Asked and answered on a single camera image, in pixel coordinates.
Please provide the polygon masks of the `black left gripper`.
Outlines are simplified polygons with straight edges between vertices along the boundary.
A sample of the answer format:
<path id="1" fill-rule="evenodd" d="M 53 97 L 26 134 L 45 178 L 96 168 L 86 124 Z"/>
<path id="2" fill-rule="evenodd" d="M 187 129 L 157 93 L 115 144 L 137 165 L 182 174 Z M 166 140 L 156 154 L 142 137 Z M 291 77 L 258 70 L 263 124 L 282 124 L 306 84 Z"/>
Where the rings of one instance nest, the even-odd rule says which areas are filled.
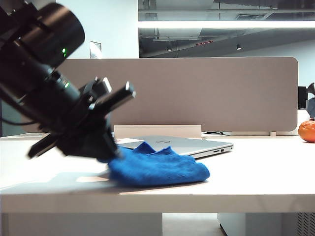
<path id="1" fill-rule="evenodd" d="M 32 145 L 29 158 L 57 147 L 65 155 L 95 158 L 101 163 L 121 159 L 122 153 L 112 135 L 110 113 L 135 95 L 130 82 L 115 92 L 110 91 L 105 80 L 89 82 L 82 88 L 77 106 L 62 120 L 65 130 L 51 132 Z"/>

